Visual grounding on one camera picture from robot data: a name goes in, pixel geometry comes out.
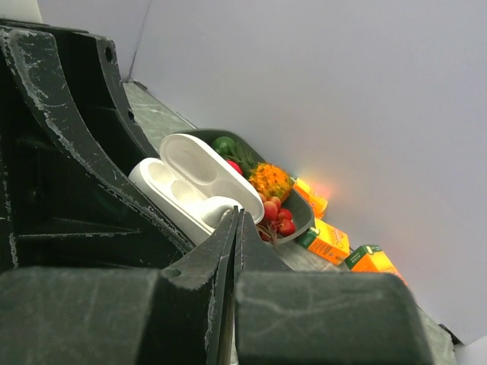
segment dark green bowl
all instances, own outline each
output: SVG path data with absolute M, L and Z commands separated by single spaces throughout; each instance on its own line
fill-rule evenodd
M 232 132 L 225 131 L 224 129 L 191 129 L 178 133 L 184 133 L 187 135 L 193 135 L 207 144 L 211 145 L 212 142 L 221 136 L 228 136 L 234 141 L 242 144 L 244 148 L 252 152 L 253 159 L 259 162 L 267 162 L 260 154 L 255 151 L 244 139 L 239 135 Z M 291 190 L 288 198 L 282 204 L 283 208 L 289 209 L 292 213 L 292 220 L 296 226 L 296 232 L 287 237 L 278 238 L 277 244 L 286 243 L 292 240 L 296 240 L 301 234 L 305 233 L 310 227 L 314 227 L 314 215 L 311 206 L 304 200 L 304 198 L 296 192 Z

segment marble surface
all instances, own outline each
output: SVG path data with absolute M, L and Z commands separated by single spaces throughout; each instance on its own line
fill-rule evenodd
M 124 88 L 132 106 L 135 120 L 142 127 L 148 140 L 156 149 L 158 149 L 162 138 L 166 135 L 194 128 L 193 125 L 167 108 L 138 84 L 124 84 Z M 276 248 L 276 253 L 286 265 L 295 271 L 348 270 L 344 265 L 335 266 L 293 242 L 280 245 Z M 433 353 L 435 365 L 456 365 L 457 359 L 450 335 L 422 309 L 418 308 L 418 311 L 425 328 L 428 344 Z M 237 352 L 233 346 L 231 365 L 237 364 Z

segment white backdrop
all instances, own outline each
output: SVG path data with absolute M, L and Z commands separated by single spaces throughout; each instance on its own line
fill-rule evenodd
M 128 78 L 151 0 L 37 1 L 44 23 L 79 28 L 112 38 L 120 74 L 122 78 Z
M 154 0 L 133 77 L 329 196 L 422 308 L 487 334 L 487 2 Z

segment orange juice box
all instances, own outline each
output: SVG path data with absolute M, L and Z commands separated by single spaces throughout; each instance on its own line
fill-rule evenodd
M 349 236 L 318 218 L 314 219 L 314 225 L 298 244 L 335 265 L 341 264 L 350 253 Z
M 316 218 L 323 218 L 325 215 L 326 206 L 328 201 L 320 196 L 318 196 L 312 188 L 306 184 L 303 180 L 299 178 L 294 178 L 294 190 L 299 192 L 299 194 L 306 200 L 313 209 L 314 216 Z
M 404 278 L 397 271 L 396 266 L 389 260 L 386 253 L 377 245 L 364 245 L 358 247 L 349 257 L 345 264 L 351 271 L 356 272 L 388 272 L 397 275 L 403 281 Z

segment open charging case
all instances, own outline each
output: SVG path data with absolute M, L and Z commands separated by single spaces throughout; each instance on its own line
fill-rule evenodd
M 204 141 L 192 135 L 168 135 L 161 159 L 146 158 L 129 179 L 192 241 L 203 243 L 234 206 L 250 212 L 257 224 L 264 207 L 257 191 Z

